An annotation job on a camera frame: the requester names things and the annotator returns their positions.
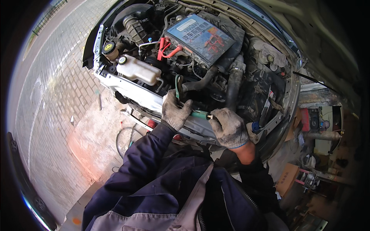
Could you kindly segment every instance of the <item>navy work jacket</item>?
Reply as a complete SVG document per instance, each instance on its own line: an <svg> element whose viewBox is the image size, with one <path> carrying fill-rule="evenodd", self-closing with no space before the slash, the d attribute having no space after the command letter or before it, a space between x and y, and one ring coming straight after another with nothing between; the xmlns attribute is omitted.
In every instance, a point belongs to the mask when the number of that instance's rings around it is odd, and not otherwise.
<svg viewBox="0 0 370 231"><path fill-rule="evenodd" d="M89 231L96 218L109 211L126 217L136 213L179 213L212 161L209 156L189 149L164 158L173 136L172 130L158 124L132 144L119 171L111 175L86 205L83 231ZM243 183L215 164L206 184L203 215L202 211L198 213L202 229L221 219L224 226L207 230L264 230L267 225L263 213L267 212L285 219L272 178L261 160L256 158L250 165L238 162L238 168Z"/></svg>

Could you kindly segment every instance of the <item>coolant reservoir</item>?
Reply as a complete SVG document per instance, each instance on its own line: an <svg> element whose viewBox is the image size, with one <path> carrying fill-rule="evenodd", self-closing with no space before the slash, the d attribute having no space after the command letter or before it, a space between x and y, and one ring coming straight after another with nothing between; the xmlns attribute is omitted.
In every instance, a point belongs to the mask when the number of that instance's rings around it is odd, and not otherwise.
<svg viewBox="0 0 370 231"><path fill-rule="evenodd" d="M160 69L129 55L125 55L118 60L117 72L131 81L138 79L150 86L158 82L162 73Z"/></svg>

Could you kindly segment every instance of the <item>green tool handle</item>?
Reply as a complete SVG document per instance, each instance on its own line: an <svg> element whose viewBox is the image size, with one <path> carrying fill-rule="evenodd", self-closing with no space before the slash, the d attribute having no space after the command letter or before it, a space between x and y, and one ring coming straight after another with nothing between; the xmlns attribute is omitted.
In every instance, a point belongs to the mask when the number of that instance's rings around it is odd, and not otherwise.
<svg viewBox="0 0 370 231"><path fill-rule="evenodd" d="M194 112L192 112L190 115L191 116L194 116L194 117L198 117L198 118L201 118L201 119L205 119L205 120L208 120L209 118L207 117L207 115L209 114L209 112L205 112L205 111L201 111L201 110L195 110Z"/></svg>

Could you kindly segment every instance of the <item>brick pavement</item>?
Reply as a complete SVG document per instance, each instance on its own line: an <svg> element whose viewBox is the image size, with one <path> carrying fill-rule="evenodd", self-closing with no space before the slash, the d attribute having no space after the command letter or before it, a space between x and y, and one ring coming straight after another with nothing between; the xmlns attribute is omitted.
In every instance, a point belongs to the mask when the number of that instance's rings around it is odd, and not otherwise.
<svg viewBox="0 0 370 231"><path fill-rule="evenodd" d="M14 137L39 196L58 223L93 183L67 146L73 115L83 117L98 80L82 67L86 39L115 0L87 0L46 40L26 76L17 108Z"/></svg>

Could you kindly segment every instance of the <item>metal fence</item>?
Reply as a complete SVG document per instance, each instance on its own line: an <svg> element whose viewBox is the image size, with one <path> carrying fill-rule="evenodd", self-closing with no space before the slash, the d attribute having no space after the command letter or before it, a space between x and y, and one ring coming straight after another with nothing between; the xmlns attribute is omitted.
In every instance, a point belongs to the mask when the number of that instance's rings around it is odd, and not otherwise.
<svg viewBox="0 0 370 231"><path fill-rule="evenodd" d="M67 0L59 0L52 6L49 11L45 14L45 16L39 21L35 29L32 31L35 35L38 35L38 33L44 28L44 26L47 24L47 22L57 13L57 11L67 3Z"/></svg>

